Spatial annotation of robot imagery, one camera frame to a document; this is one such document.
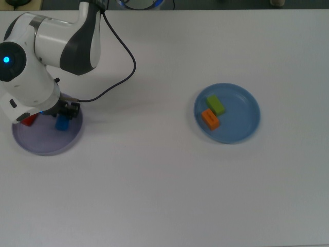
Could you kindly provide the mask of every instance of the green block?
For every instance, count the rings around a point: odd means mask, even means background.
[[[207,98],[207,106],[216,116],[220,116],[225,112],[223,104],[216,95],[211,95]]]

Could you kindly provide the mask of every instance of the orange block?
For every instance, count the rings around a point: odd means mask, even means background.
[[[201,117],[210,130],[215,130],[220,126],[219,119],[210,109],[206,109],[204,112],[202,112]]]

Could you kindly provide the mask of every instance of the black cable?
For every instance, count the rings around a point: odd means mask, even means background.
[[[113,27],[111,26],[111,24],[108,22],[108,19],[105,15],[105,13],[102,13],[103,17],[104,17],[104,20],[106,22],[106,24],[108,25],[108,27],[110,28],[110,30],[112,31],[112,33],[114,34],[114,36],[118,39],[118,41],[121,43],[121,45],[125,48],[125,50],[129,53],[130,57],[132,58],[133,60],[133,63],[134,63],[134,68],[133,68],[133,71],[131,72],[131,74],[126,77],[125,79],[123,79],[122,81],[118,82],[117,84],[114,84],[113,86],[111,86],[110,88],[108,88],[107,90],[105,90],[103,93],[101,93],[99,96],[97,96],[96,98],[94,99],[88,99],[88,100],[81,100],[81,99],[78,99],[78,102],[92,102],[92,101],[95,101],[97,99],[99,99],[100,97],[102,97],[104,94],[106,94],[108,91],[112,90],[113,88],[117,87],[118,85],[121,85],[122,83],[128,81],[130,79],[131,76],[133,76],[133,74],[135,73],[136,71],[136,60],[134,58],[134,55],[131,53],[131,51],[128,49],[128,47],[125,45],[125,43],[120,39],[120,37],[117,35],[117,33],[114,31]]]

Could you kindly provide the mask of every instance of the blue plate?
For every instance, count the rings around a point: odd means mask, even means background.
[[[220,127],[211,131],[201,118],[206,110],[206,99],[216,95],[225,107],[225,113],[219,116]],[[244,88],[219,83],[204,89],[194,104],[194,117],[200,128],[212,139],[226,144],[237,143],[251,136],[261,119],[261,111],[255,98]]]

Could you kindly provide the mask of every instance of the table surface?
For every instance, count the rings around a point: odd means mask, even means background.
[[[74,21],[74,11],[40,12]],[[0,12],[4,36],[19,12]],[[329,243],[329,11],[107,12],[134,77],[83,105],[65,153],[22,150],[0,111],[0,245],[275,246]],[[101,24],[99,66],[49,68],[87,99],[132,69]],[[216,143],[193,117],[214,83],[257,99],[248,141]]]

